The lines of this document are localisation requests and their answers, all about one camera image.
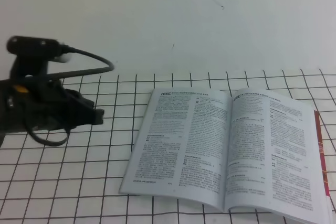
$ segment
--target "white wall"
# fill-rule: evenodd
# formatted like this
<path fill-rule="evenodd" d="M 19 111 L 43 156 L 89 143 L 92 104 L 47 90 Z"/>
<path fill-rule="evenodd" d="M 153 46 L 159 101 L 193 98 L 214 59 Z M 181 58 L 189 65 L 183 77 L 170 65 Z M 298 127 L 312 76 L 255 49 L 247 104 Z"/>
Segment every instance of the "white wall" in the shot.
<path fill-rule="evenodd" d="M 0 79 L 11 35 L 59 39 L 119 72 L 333 67 L 336 0 L 0 0 Z"/>

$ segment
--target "yellow label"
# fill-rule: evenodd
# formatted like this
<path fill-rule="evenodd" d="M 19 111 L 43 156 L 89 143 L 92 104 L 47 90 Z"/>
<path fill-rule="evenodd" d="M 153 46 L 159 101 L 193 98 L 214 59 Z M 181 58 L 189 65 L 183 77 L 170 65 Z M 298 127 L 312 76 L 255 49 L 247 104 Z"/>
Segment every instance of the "yellow label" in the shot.
<path fill-rule="evenodd" d="M 14 85 L 14 89 L 19 93 L 29 93 L 28 89 L 21 85 Z"/>

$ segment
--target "grid paper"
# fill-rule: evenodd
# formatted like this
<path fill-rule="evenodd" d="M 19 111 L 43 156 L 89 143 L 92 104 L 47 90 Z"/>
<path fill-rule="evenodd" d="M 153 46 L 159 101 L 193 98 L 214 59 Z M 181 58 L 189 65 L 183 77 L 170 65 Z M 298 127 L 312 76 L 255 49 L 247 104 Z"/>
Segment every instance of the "grid paper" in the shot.
<path fill-rule="evenodd" d="M 327 174 L 335 216 L 336 74 L 314 71 L 128 74 L 113 72 L 64 80 L 105 110 L 103 125 L 71 131 L 59 147 L 26 133 L 10 134 L 0 148 L 0 224 L 291 224 L 261 209 L 216 209 L 183 199 L 120 195 L 118 189 L 153 88 L 202 87 L 231 96 L 241 88 L 269 89 L 320 112 Z M 61 131 L 40 131 L 61 140 Z"/>

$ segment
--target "red book cover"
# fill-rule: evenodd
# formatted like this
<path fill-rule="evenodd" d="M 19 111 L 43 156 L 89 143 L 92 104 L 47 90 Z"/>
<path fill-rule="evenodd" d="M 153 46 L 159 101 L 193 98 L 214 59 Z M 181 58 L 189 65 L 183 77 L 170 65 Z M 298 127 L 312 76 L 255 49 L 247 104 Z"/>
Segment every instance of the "red book cover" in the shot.
<path fill-rule="evenodd" d="M 320 158 L 321 158 L 321 164 L 322 164 L 324 189 L 326 190 L 325 195 L 330 196 L 329 187 L 328 187 L 328 179 L 327 179 L 326 161 L 324 160 L 324 150 L 323 150 L 323 141 L 322 141 L 322 133 L 321 133 L 321 126 L 320 126 L 319 112 L 314 111 L 314 113 L 315 113 L 317 139 L 319 141 L 319 149 L 320 149 Z"/>

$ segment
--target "open book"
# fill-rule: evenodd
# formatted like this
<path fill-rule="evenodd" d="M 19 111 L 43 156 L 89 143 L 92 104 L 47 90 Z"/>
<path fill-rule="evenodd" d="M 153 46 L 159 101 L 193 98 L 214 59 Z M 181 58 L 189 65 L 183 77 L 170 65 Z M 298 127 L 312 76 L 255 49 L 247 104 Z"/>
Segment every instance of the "open book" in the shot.
<path fill-rule="evenodd" d="M 329 224 L 318 136 L 317 112 L 267 90 L 155 89 L 120 191 Z"/>

